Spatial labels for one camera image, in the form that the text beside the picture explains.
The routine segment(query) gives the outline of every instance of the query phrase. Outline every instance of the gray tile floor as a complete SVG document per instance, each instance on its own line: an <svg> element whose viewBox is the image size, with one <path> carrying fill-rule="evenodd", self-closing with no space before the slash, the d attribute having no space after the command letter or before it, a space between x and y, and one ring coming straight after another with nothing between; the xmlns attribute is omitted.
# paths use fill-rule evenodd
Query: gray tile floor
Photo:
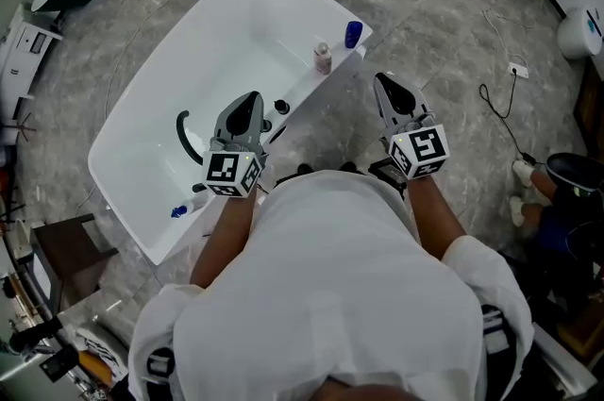
<svg viewBox="0 0 604 401"><path fill-rule="evenodd" d="M49 54L34 84L32 112L38 132L20 144L20 178L26 215L55 222L76 214L94 183L87 156L104 122L108 84L118 58L151 11L165 0L92 0L66 17L63 42ZM170 0L144 22L117 66L109 110L155 46L197 0ZM564 60L556 46L557 15L547 0L337 0L372 28L361 72L326 82L295 112L299 121L269 151L264 173L271 183L300 162L315 169L360 165L384 158L382 122L373 75L392 71L423 88L445 124L452 157L436 179L469 232L500 247L516 233L507 200L519 191L511 172L516 153L500 122L478 96L489 86L499 110L509 100L509 58L482 11L493 8L518 23L490 15L507 46L528 62L530 78L518 79L510 126L521 147L543 160L555 151L584 152L572 107L581 64ZM103 275L101 290L63 315L77 325L98 318L126 341L144 303L169 282L184 282L202 243L160 266L129 238L99 192L80 212L92 212L102 237L120 250Z"/></svg>

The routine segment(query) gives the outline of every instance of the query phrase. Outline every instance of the black and white patch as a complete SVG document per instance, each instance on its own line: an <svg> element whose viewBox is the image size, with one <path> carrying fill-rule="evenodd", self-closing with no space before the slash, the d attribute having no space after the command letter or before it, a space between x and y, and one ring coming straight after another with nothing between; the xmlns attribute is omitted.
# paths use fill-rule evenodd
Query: black and white patch
<svg viewBox="0 0 604 401"><path fill-rule="evenodd" d="M411 146L418 161L436 159L445 155L445 148L438 137L436 128L424 129L409 135Z"/></svg>
<svg viewBox="0 0 604 401"><path fill-rule="evenodd" d="M438 170L441 169L441 166L443 166L444 162L445 162L445 160L443 159L442 161L435 161L433 163L425 164L424 166L420 166L415 171L415 174L413 175L413 177L418 178L420 176L426 176L426 175L431 175L432 173L436 173Z"/></svg>
<svg viewBox="0 0 604 401"><path fill-rule="evenodd" d="M209 185L210 189L219 196L242 196L241 193L232 186Z"/></svg>
<svg viewBox="0 0 604 401"><path fill-rule="evenodd" d="M393 142L393 147L390 150L390 156L394 161L396 161L396 164L405 174L405 176L407 176L409 174L409 170L411 169L411 162L395 142Z"/></svg>
<svg viewBox="0 0 604 401"><path fill-rule="evenodd" d="M234 183L238 161L238 155L212 155L206 180Z"/></svg>
<svg viewBox="0 0 604 401"><path fill-rule="evenodd" d="M252 162L249 165L249 168L247 168L247 171L245 172L245 175L243 175L242 179L242 186L245 192L249 192L252 189L254 182L259 175L260 165L255 159L252 159Z"/></svg>

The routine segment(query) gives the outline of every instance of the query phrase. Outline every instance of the white shirt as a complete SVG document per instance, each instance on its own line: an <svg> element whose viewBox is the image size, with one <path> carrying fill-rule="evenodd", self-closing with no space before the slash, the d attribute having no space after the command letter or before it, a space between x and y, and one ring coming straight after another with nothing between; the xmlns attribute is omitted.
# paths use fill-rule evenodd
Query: white shirt
<svg viewBox="0 0 604 401"><path fill-rule="evenodd" d="M309 399L328 376L427 400L479 399L480 304L499 307L516 333L515 381L532 326L505 260L466 236L438 261L410 231L398 192L375 178L287 181L207 290L168 286L147 304L130 390L145 398L148 354L173 336L186 400Z"/></svg>

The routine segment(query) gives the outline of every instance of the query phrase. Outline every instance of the black cable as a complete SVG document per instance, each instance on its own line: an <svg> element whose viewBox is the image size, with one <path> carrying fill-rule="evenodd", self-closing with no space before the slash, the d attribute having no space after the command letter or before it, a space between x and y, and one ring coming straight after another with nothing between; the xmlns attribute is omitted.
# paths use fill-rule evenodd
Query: black cable
<svg viewBox="0 0 604 401"><path fill-rule="evenodd" d="M510 136L512 137L513 144L516 147L516 150L518 151L518 153L522 156L522 159L524 161L526 161L528 164L530 164L531 166L534 166L535 164L543 164L541 161L537 161L537 159L532 157L529 153L525 153L524 151L522 151L520 149L520 147L518 146L518 141L516 140L515 136L512 133L512 130L506 123L506 119L508 119L508 117L510 117L510 112L512 111L513 91L516 87L516 79L518 78L518 75L516 74L516 70L512 69L512 72L513 72L512 93L510 94L510 103L508 105L508 112L506 112L505 115L499 114L497 112L497 110L495 109L495 107L493 106L493 103L491 102L491 97L489 96L489 88L486 86L486 84L483 83L483 84L480 84L480 86L478 86L478 93L480 94L480 97L484 100L484 102L486 102L489 105L489 108L491 108L491 111L495 114L495 116L497 116L499 118L499 120L503 123L503 125L506 127L506 129L510 133Z"/></svg>

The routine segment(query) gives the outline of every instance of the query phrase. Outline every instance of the white bathtub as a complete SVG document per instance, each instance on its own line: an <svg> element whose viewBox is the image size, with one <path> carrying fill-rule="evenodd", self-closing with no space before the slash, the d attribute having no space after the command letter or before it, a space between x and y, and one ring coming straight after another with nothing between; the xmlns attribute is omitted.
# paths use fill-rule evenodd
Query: white bathtub
<svg viewBox="0 0 604 401"><path fill-rule="evenodd" d="M216 118L250 91L264 99L272 129L268 143L292 112L329 76L313 68L313 48L327 42L331 75L352 75L362 54L344 48L344 31L359 20L333 0L200 0L178 22L132 79L92 145L89 168L101 193L143 252L159 264L213 227L224 205L211 198L194 214L173 219L172 208L192 196L201 167L176 135L187 109L187 135L199 153L208 147ZM363 25L357 48L371 35ZM284 99L291 110L278 114Z"/></svg>

